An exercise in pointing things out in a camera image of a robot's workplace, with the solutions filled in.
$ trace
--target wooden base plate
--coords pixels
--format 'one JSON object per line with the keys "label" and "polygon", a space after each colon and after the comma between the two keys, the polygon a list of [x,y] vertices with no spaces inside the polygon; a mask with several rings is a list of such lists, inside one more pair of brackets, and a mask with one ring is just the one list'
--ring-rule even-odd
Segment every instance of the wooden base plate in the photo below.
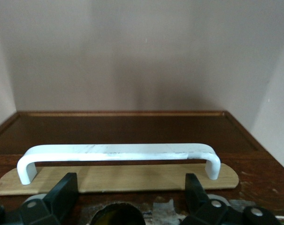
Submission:
{"label": "wooden base plate", "polygon": [[0,179],[0,195],[36,195],[49,192],[68,172],[77,173],[80,193],[184,190],[185,174],[194,173],[204,189],[229,189],[238,185],[236,172],[221,164],[217,180],[210,180],[205,164],[50,166],[37,167],[29,185],[22,185],[16,168]]}

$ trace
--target silver bolt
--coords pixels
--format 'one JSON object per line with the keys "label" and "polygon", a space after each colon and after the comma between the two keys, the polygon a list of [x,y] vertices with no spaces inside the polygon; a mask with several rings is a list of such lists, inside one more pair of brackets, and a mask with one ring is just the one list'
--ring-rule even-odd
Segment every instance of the silver bolt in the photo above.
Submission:
{"label": "silver bolt", "polygon": [[256,215],[257,217],[263,216],[262,211],[257,208],[252,208],[250,211],[252,212],[252,214]]}
{"label": "silver bolt", "polygon": [[211,203],[216,208],[220,208],[222,206],[221,203],[217,200],[213,200]]}
{"label": "silver bolt", "polygon": [[36,202],[30,202],[30,203],[28,203],[27,208],[32,208],[32,207],[34,207],[36,205],[37,205]]}

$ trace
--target wooden trim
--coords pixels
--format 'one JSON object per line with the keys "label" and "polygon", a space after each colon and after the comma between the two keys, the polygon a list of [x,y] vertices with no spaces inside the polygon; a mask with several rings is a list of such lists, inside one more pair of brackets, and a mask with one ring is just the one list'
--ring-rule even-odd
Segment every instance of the wooden trim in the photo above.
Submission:
{"label": "wooden trim", "polygon": [[0,125],[0,134],[2,134],[11,124],[13,124],[18,118],[20,117],[20,114],[18,112],[15,112],[13,115],[11,115],[6,121],[4,121]]}
{"label": "wooden trim", "polygon": [[225,111],[224,115],[229,120],[229,122],[231,122],[241,132],[245,139],[254,146],[256,150],[266,151],[266,149],[248,132],[248,130],[246,130],[246,128],[242,124],[239,123],[239,121],[237,121],[237,119],[232,114]]}
{"label": "wooden trim", "polygon": [[224,116],[224,111],[19,111],[21,116]]}

